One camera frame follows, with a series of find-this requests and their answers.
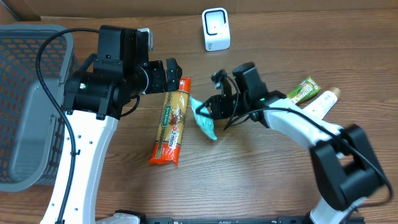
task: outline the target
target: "wood grain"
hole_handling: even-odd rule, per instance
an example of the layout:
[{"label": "wood grain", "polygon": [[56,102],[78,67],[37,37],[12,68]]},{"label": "wood grain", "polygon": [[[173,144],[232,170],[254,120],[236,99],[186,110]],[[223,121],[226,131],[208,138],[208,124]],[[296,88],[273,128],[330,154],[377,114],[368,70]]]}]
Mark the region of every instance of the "wood grain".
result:
[{"label": "wood grain", "polygon": [[200,15],[223,7],[229,14],[254,12],[396,9],[396,0],[3,0],[24,21],[41,17],[115,18]]},{"label": "wood grain", "polygon": [[[149,27],[154,32],[151,60],[175,57],[192,77],[192,96],[217,93],[210,75],[254,61],[270,90],[289,92],[306,77],[323,90],[340,88],[342,99],[326,120],[362,126],[385,173],[398,185],[398,10],[284,12],[230,15],[231,48],[205,52],[200,16],[138,17],[50,21],[67,28],[102,24]],[[83,61],[96,51],[97,36],[79,33],[75,54]],[[210,141],[188,111],[178,168],[150,166],[163,94],[143,96],[140,107],[119,122],[106,155],[96,217],[116,209],[149,217],[259,218],[304,215],[320,194],[310,158],[287,137],[260,124],[245,124]],[[134,103],[125,106],[129,110]],[[37,223],[52,187],[33,186],[0,194],[0,223]],[[385,189],[370,201],[384,200]],[[398,203],[361,210],[367,223],[397,223]]]}]

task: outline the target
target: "teal plastic bag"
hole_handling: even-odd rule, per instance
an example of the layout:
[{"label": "teal plastic bag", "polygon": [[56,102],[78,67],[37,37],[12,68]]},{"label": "teal plastic bag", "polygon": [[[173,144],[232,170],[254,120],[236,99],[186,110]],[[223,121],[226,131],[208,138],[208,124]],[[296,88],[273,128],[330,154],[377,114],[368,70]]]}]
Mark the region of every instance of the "teal plastic bag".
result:
[{"label": "teal plastic bag", "polygon": [[[196,109],[202,105],[203,103],[201,101],[198,101],[192,97],[191,98],[191,108],[193,110],[193,115],[195,116],[195,120],[197,121],[197,124],[199,125],[200,129],[205,133],[210,139],[212,140],[217,140],[217,136],[214,133],[214,121],[211,118],[207,118],[205,116],[201,116],[196,114]],[[207,110],[206,107],[202,108],[200,110],[202,113],[210,114],[209,111]]]}]

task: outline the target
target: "toothpaste tube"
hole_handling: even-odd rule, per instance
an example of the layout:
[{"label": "toothpaste tube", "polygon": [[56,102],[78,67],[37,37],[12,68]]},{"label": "toothpaste tube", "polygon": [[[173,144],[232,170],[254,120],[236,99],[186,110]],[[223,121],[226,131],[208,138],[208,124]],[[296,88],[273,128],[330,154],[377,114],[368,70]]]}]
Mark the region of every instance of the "toothpaste tube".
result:
[{"label": "toothpaste tube", "polygon": [[341,96],[341,91],[332,87],[327,91],[324,91],[317,99],[312,101],[303,110],[308,114],[323,119],[325,115],[331,110],[333,105],[336,104]]},{"label": "toothpaste tube", "polygon": [[311,77],[308,77],[286,96],[289,97],[294,104],[303,103],[315,96],[320,89],[321,87],[315,83]]}]

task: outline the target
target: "green snack package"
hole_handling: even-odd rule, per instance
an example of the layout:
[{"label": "green snack package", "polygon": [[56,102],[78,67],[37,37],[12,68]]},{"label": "green snack package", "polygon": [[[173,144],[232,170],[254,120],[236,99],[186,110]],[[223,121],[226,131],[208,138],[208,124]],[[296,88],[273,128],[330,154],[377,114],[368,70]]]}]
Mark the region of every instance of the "green snack package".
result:
[{"label": "green snack package", "polygon": [[311,77],[308,77],[286,96],[289,97],[294,104],[303,103],[315,96],[320,89],[321,87]]}]

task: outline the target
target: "pasta package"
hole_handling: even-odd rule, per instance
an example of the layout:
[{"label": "pasta package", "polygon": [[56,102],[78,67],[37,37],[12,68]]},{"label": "pasta package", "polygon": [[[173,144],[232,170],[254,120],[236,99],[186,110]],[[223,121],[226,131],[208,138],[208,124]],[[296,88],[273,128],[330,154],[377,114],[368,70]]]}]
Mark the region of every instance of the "pasta package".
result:
[{"label": "pasta package", "polygon": [[181,78],[177,91],[166,93],[150,164],[174,161],[178,165],[191,78]]}]

